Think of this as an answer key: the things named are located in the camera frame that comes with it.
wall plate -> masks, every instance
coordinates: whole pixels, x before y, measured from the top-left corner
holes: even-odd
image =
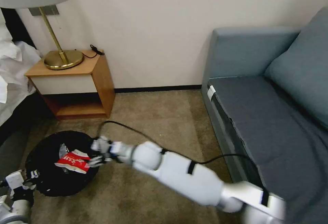
[[[39,8],[29,8],[31,14],[33,16],[41,16],[41,13],[39,11]],[[50,6],[45,6],[43,7],[45,15],[59,15],[58,9],[56,5],[50,5]]]

sofa seat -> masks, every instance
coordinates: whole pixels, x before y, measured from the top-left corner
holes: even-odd
[[[261,181],[287,201],[286,223],[328,219],[328,132],[265,77],[210,78],[212,105],[237,153],[258,166]],[[254,178],[250,164],[243,164]]]

sofa cushion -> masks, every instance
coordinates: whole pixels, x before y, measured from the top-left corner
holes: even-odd
[[[238,138],[236,151],[244,147],[264,185],[287,201],[287,223],[326,223],[328,131],[264,77],[212,78],[209,85],[226,130]]]
[[[273,60],[265,75],[328,128],[328,7]]]

wooden nightstand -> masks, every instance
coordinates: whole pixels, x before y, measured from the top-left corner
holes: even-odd
[[[82,52],[95,55],[92,50]],[[59,120],[110,116],[115,92],[105,55],[85,57],[65,70],[47,69],[41,60],[25,75]]]

trash can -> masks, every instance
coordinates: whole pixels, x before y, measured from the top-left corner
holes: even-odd
[[[96,152],[91,150],[92,142],[93,138],[89,135],[76,131],[58,132],[44,138],[25,161],[27,176],[38,171],[37,190],[46,196],[70,196],[78,193],[95,177],[98,168],[89,168],[83,174],[58,167],[55,163],[74,150],[86,153],[90,158],[96,156]]]

